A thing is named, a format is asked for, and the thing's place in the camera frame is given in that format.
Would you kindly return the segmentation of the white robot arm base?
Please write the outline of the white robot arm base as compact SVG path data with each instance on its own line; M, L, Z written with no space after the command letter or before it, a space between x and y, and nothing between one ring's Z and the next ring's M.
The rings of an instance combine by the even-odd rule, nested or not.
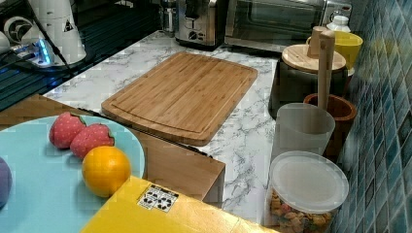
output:
M3 32L15 45L16 56L40 68L70 67L86 58L70 0L16 0L26 6L7 17Z

